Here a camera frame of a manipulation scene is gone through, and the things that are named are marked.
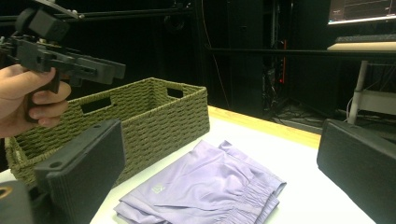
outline metal rod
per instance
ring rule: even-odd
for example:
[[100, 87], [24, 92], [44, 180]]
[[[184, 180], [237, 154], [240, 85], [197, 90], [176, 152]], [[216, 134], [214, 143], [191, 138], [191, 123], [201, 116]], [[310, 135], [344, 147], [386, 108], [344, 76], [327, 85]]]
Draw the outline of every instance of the metal rod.
[[[102, 20], [120, 20], [144, 17], [159, 17], [173, 15], [188, 15], [193, 12], [193, 7], [184, 8], [166, 8], [166, 9], [147, 9], [147, 10], [125, 10], [125, 11], [109, 11], [109, 12], [84, 12], [84, 21], [102, 21]], [[69, 18], [63, 14], [55, 15], [59, 19], [65, 21], [78, 21], [78, 19]], [[0, 27], [14, 25], [18, 16], [0, 17]]]
[[282, 57], [334, 57], [337, 59], [396, 59], [396, 51], [374, 50], [302, 50], [302, 49], [213, 49], [205, 46], [213, 54], [252, 56], [282, 56]]

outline white table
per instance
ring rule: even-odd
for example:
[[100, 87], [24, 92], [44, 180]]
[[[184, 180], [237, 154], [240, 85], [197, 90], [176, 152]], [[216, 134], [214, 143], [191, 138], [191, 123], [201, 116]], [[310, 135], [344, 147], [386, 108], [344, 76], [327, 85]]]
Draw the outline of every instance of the white table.
[[[213, 146], [227, 140], [287, 181], [268, 224], [374, 223], [318, 169], [318, 135], [213, 107], [209, 107], [209, 115], [209, 133], [111, 190], [92, 223], [125, 223], [113, 211], [119, 198], [192, 150], [200, 140]], [[9, 171], [0, 174], [0, 182], [8, 179], [13, 179]]]

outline desk leg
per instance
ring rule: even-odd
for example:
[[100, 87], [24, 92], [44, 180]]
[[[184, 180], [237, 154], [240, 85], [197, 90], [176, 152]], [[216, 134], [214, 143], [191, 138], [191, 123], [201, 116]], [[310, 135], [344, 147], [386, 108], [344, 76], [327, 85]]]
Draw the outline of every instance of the desk leg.
[[364, 79], [367, 71], [367, 61], [361, 61], [361, 70], [359, 71], [358, 83], [353, 92], [352, 106], [350, 107], [348, 123], [354, 124], [358, 116], [359, 103], [361, 102], [361, 91], [363, 90]]

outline human hand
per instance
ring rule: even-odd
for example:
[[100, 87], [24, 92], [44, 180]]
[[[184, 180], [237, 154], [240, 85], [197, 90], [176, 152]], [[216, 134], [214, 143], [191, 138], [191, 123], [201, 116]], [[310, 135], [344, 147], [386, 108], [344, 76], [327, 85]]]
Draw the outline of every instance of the human hand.
[[26, 71], [15, 64], [0, 70], [0, 137], [10, 137], [39, 125], [54, 127], [67, 109], [65, 100], [70, 94], [68, 84], [61, 82], [57, 94], [51, 91], [38, 91], [33, 95], [33, 102], [37, 105], [27, 111], [31, 118], [38, 123], [25, 119], [26, 95], [49, 83], [55, 76], [55, 69], [48, 73]]

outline dark background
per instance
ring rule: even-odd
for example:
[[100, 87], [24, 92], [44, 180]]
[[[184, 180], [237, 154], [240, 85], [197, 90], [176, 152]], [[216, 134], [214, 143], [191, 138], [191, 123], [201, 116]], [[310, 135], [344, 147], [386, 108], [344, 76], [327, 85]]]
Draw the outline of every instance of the dark background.
[[[117, 18], [118, 11], [167, 9], [170, 0], [62, 0], [56, 3], [88, 16], [71, 21], [62, 45], [126, 64], [125, 79], [113, 85], [84, 81], [69, 99], [108, 90], [146, 77], [208, 89], [208, 103], [270, 119], [290, 102], [332, 118], [353, 94], [360, 62], [329, 58], [212, 55], [214, 49], [326, 49], [338, 36], [391, 34], [394, 23], [329, 27], [330, 0], [176, 1], [191, 13], [180, 16]], [[14, 32], [15, 18], [31, 1], [0, 0], [0, 35]], [[98, 16], [97, 12], [107, 13]], [[182, 28], [172, 29], [183, 23]], [[369, 71], [366, 85], [378, 76]]]

